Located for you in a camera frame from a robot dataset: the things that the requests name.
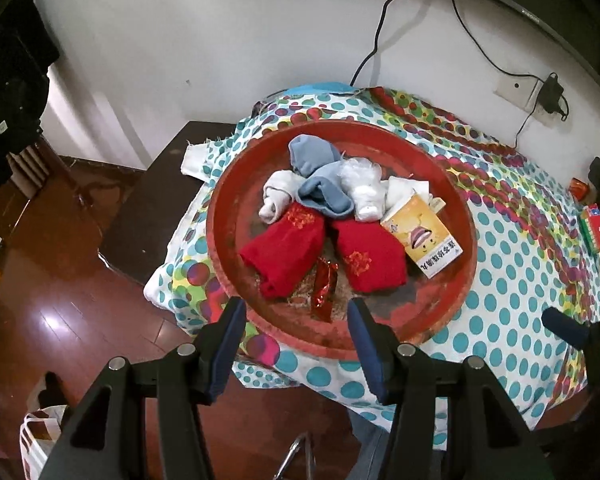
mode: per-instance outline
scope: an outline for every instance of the power adapter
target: power adapter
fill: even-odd
[[[558,75],[551,74],[538,92],[537,103],[544,108],[547,113],[559,113],[562,120],[566,118],[566,113],[560,108],[560,98],[564,88],[558,83]]]

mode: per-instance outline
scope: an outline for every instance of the metal screw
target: metal screw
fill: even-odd
[[[477,355],[472,355],[466,360],[466,363],[474,370],[479,370],[484,366],[484,361]]]
[[[191,355],[195,351],[196,351],[196,347],[193,346],[191,343],[184,343],[184,344],[178,346],[178,355],[181,355],[183,357],[186,355]]]
[[[402,343],[398,345],[398,354],[402,357],[411,357],[416,353],[416,347],[409,343]]]
[[[114,357],[111,361],[109,361],[109,370],[122,370],[126,365],[125,358],[123,357]]]

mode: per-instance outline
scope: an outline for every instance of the gray trousers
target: gray trousers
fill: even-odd
[[[384,452],[389,442],[389,433],[357,413],[351,410],[347,411],[349,412],[353,435],[360,442],[358,461],[351,469],[347,480],[377,480],[382,460],[384,460]],[[429,480],[440,480],[440,465],[443,455],[443,451],[433,451]]]

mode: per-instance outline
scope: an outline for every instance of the wall socket plate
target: wall socket plate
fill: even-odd
[[[501,74],[494,93],[526,113],[530,113],[541,88],[542,83],[533,77],[511,77]],[[548,128],[555,126],[561,119],[560,114],[549,114],[541,105],[536,107],[532,117]]]

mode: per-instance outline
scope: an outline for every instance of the embroidered red pattern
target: embroidered red pattern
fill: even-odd
[[[305,225],[310,225],[315,222],[315,215],[313,213],[302,211],[295,207],[290,208],[285,216],[296,229],[302,229]]]
[[[353,251],[345,258],[345,262],[351,268],[352,272],[356,276],[359,276],[363,272],[367,272],[369,270],[372,259],[369,257],[369,253]]]

